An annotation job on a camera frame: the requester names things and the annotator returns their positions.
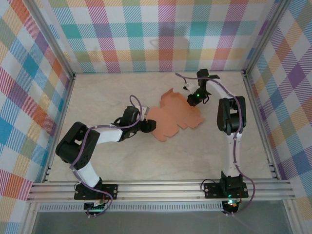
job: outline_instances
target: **metal rail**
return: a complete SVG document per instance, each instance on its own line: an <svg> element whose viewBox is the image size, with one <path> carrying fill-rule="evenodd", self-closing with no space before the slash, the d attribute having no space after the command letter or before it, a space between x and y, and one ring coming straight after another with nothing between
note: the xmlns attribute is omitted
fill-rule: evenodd
<svg viewBox="0 0 312 234"><path fill-rule="evenodd" d="M245 181L251 195L252 184ZM255 179L254 200L294 199L294 192L287 180ZM29 202L82 202L74 200L76 182L35 183L29 194ZM199 186L201 180L177 181L105 181L118 184L118 202L177 202L222 201L222 198L205 199Z"/></svg>
<svg viewBox="0 0 312 234"><path fill-rule="evenodd" d="M41 203L38 212L85 212L84 202ZM202 202L114 202L110 212L189 212L223 211L221 201Z"/></svg>
<svg viewBox="0 0 312 234"><path fill-rule="evenodd" d="M268 162L269 162L269 166L270 166L271 172L274 172L276 177L278 179L281 179L281 174L280 174L278 168L275 167L275 165L277 165L277 163L276 163L275 158L273 156L273 152L272 152L272 148L271 148L271 145L270 145L270 142L269 142L269 138L268 138L268 136L266 134L264 123L263 123L263 121L261 119L260 110L259 110L259 107L257 105L254 93L252 92L252 87L251 87L250 82L246 78L246 75L244 73L242 73L242 78L243 78L243 81L244 81L244 84L245 84L245 88L246 88L246 91L247 91L247 95L248 95L249 101L251 103L253 116L254 116L255 122L256 122L257 127L258 127L258 131L259 131L259 134L260 134L262 145L263 145L264 151L265 151L265 153L267 155L267 159L268 159Z"/></svg>
<svg viewBox="0 0 312 234"><path fill-rule="evenodd" d="M47 181L47 176L49 175L49 170L52 167L52 163L53 163L54 156L55 156L55 149L57 148L57 145L58 145L59 137L60 137L60 134L61 134L61 131L62 131L62 128L63 128L63 124L64 124L64 121L65 121L65 116L66 116L66 112L67 112L67 108L69 106L69 102L70 102L70 98L72 96L74 85L75 85L75 78L70 80L70 83L68 85L68 92L67 92L67 95L66 95L66 98L65 98L64 107L62 109L61 116L59 118L59 124L58 124L58 127L57 127L55 138L53 140L52 147L49 150L47 162L44 165L43 173L42 173L42 176L41 176L41 182L42 183Z"/></svg>

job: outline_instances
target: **plaid wallpaper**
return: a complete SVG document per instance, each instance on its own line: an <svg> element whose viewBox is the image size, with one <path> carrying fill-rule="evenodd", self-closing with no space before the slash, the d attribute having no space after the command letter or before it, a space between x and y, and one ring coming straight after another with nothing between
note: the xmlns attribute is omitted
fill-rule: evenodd
<svg viewBox="0 0 312 234"><path fill-rule="evenodd" d="M15 234L69 78L22 0L0 3L0 234Z"/></svg>
<svg viewBox="0 0 312 234"><path fill-rule="evenodd" d="M267 15L265 21L263 22L263 25L262 25L262 27L261 27L261 29L260 29L260 31L259 31L259 33L258 33L258 35L257 35L257 37L256 37L256 39L255 39L255 41L254 41L254 43L253 43L253 46L252 46L252 48L251 48L251 50L250 50L250 52L249 52L249 54L248 54L248 56L247 56L247 59L246 59L245 64L244 64L244 66L243 66L243 70L245 70L245 69L247 68L247 66L248 66L248 64L249 64L249 62L250 62L250 59L251 59L251 58L253 57L253 55L254 55L255 49L258 47L259 43L261 42L261 39L262 39L262 37L263 37L263 34L264 34L265 31L267 30L267 28L268 28L268 26L269 26L269 22L270 22L271 19L273 18L274 13L276 12L276 10L277 10L279 4L281 3L281 1L282 1L282 0L275 0L275 1L274 1L273 5L272 5L272 7L271 7L271 9L270 9L270 11L269 11L269 13L268 13L268 15Z"/></svg>
<svg viewBox="0 0 312 234"><path fill-rule="evenodd" d="M241 70L279 1L36 2L72 68L94 73Z"/></svg>
<svg viewBox="0 0 312 234"><path fill-rule="evenodd" d="M312 0L292 0L250 81L279 170L312 233Z"/></svg>

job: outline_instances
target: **wall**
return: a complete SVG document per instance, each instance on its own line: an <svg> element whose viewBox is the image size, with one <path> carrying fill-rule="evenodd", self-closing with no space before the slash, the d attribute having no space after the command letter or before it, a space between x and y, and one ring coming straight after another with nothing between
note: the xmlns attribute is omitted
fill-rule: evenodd
<svg viewBox="0 0 312 234"><path fill-rule="evenodd" d="M279 0L36 2L72 68L94 73L241 70Z"/></svg>
<svg viewBox="0 0 312 234"><path fill-rule="evenodd" d="M251 50L250 50L250 52L249 52L249 54L247 56L247 59L246 59L246 61L244 63L244 66L243 66L242 70L245 70L247 68L251 58L254 55L254 52L255 52L256 48L258 47L258 45L261 42L261 39L263 38L264 33L267 31L267 29L268 29L268 27L270 25L269 23L270 23L271 19L273 18L276 10L278 9L278 6L280 5L281 1L282 0L275 0L274 1L274 3L272 5L272 7L271 7L271 9L270 9L266 19L265 19L265 21L263 22L263 25L261 26L261 29L260 29L256 39L254 40L253 46L252 46L252 48L251 48Z"/></svg>
<svg viewBox="0 0 312 234"><path fill-rule="evenodd" d="M0 234L17 232L69 79L22 0L0 4Z"/></svg>
<svg viewBox="0 0 312 234"><path fill-rule="evenodd" d="M292 0L250 77L275 160L312 233L312 1Z"/></svg>

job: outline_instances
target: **beige floor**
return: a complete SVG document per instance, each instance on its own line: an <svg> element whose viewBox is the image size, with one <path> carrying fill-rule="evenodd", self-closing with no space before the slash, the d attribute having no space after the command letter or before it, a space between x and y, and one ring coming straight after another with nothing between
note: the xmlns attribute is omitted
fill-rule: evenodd
<svg viewBox="0 0 312 234"><path fill-rule="evenodd" d="M181 74L195 77L195 72ZM267 158L241 74L214 74L221 77L231 92L243 95L247 101L247 126L241 141L242 171L251 178L270 178ZM113 122L130 105L130 94L136 95L143 105L159 106L160 96L170 88L187 95L182 87L183 80L174 73L78 75L61 137L76 121L88 126ZM100 144L92 155L91 163L103 180L220 178L225 152L224 133L216 126L217 105L218 100L212 97L206 105L198 105L205 121L196 129L180 129L166 142L157 141L152 134L138 133L124 142ZM76 179L68 164L55 156L49 180Z"/></svg>

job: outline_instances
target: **orange cardboard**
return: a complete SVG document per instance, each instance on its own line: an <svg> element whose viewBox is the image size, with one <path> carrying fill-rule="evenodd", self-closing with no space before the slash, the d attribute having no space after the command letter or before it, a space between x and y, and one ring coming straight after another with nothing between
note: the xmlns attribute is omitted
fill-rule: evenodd
<svg viewBox="0 0 312 234"><path fill-rule="evenodd" d="M160 108L152 107L147 117L157 122L152 134L160 141L173 137L178 132L177 126L182 129L195 128L205 120L197 107L190 106L187 99L173 92L173 89L161 96Z"/></svg>
<svg viewBox="0 0 312 234"><path fill-rule="evenodd" d="M147 118L156 121L156 129L152 134L159 141L165 141L166 137L173 137L179 131L176 122L162 108L153 106Z"/></svg>

